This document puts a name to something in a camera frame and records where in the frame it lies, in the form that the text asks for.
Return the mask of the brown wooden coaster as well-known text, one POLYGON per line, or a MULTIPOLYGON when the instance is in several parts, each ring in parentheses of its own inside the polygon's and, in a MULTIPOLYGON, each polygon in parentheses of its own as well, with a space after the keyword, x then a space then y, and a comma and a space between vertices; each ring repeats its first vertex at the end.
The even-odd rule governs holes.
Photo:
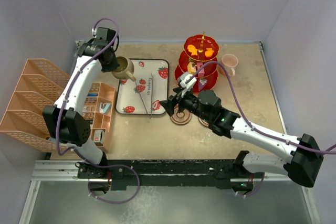
POLYGON ((191 120, 192 115, 188 110, 180 112, 178 107, 174 109, 174 114, 170 117, 170 120, 176 125, 185 125, 191 120))
POLYGON ((203 120, 203 119, 201 119, 201 118, 198 118, 198 121, 200 122, 201 125, 203 125, 203 126, 205 126, 205 127, 208 127, 208 126, 209 126, 209 124, 208 124, 205 120, 203 120))

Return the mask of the metal tongs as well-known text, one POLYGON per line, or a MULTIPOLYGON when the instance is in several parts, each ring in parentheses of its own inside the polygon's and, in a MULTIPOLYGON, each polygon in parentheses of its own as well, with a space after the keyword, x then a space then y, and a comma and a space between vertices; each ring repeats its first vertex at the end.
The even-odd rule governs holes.
POLYGON ((154 116, 152 103, 154 101, 153 74, 150 71, 135 71, 135 113, 154 116))

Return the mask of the purple cake slice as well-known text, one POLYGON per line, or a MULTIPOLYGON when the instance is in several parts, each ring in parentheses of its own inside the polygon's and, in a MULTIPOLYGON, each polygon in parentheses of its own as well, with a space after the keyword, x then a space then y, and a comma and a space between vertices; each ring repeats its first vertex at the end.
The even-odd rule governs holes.
POLYGON ((206 78, 199 78, 198 79, 198 90, 201 91, 202 89, 204 89, 206 84, 207 84, 207 79, 206 78))

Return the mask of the beige ceramic mug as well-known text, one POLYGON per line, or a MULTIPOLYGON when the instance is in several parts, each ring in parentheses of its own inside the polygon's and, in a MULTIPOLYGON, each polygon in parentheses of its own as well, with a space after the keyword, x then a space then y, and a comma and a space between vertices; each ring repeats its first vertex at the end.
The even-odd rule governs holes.
POLYGON ((112 75, 119 80, 130 79, 135 82, 133 62, 129 58, 121 56, 117 57, 116 60, 119 66, 112 71, 112 75))

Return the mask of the yellow cake slice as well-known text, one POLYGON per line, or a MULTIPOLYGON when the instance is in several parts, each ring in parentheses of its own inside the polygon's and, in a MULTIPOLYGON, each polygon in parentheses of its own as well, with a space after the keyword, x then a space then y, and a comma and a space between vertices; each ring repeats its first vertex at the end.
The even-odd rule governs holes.
POLYGON ((187 65, 187 71, 190 74, 194 74, 197 71, 197 64, 193 61, 190 61, 187 65))

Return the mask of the pink cake slice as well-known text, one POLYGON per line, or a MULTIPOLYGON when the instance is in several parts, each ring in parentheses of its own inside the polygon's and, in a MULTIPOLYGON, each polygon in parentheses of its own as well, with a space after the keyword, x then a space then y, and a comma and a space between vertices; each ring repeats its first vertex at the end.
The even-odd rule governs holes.
POLYGON ((205 70, 202 62, 197 62, 197 77, 201 78, 205 76, 205 70))

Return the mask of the orange fish cake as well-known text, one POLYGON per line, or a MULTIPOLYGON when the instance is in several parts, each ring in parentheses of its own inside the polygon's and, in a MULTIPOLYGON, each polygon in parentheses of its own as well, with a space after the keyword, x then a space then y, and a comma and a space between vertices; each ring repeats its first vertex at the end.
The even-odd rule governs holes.
POLYGON ((206 58, 211 58, 214 53, 214 50, 212 48, 207 48, 204 52, 204 55, 206 58))
POLYGON ((198 55, 198 49, 194 45, 188 45, 187 51, 190 53, 191 56, 197 56, 198 55))

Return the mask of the pink mug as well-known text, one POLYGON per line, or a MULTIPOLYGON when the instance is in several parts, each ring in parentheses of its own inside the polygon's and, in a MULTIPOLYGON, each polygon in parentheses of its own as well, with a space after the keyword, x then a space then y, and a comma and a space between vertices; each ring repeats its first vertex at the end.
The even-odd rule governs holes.
POLYGON ((221 57, 220 62, 224 65, 230 77, 234 77, 236 75, 236 67, 239 61, 235 55, 225 54, 221 57))

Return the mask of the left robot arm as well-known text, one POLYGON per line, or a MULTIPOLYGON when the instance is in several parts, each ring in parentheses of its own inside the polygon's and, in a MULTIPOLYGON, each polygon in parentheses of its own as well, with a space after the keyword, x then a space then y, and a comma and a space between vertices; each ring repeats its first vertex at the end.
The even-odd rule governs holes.
POLYGON ((53 105, 44 107, 43 118, 58 155, 74 151, 91 164, 91 174, 102 178, 108 172, 106 154, 91 139, 90 124, 82 112, 95 77, 119 66, 115 55, 119 35, 104 27, 95 27, 92 33, 93 38, 78 49, 75 68, 60 97, 53 105))

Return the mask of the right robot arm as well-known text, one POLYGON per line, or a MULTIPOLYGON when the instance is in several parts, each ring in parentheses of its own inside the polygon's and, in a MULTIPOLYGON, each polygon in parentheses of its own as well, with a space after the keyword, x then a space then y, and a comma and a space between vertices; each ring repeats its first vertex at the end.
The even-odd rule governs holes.
POLYGON ((221 105, 221 99, 212 90, 193 94, 196 79, 191 74, 180 76, 180 84, 174 89, 175 95, 160 101, 169 116, 188 110, 208 124, 218 136, 225 136, 256 145, 268 154, 247 153, 234 164, 234 173, 246 177, 250 173, 274 173, 288 176, 293 182, 312 188, 323 162, 322 151, 314 137, 282 134, 257 124, 221 105))

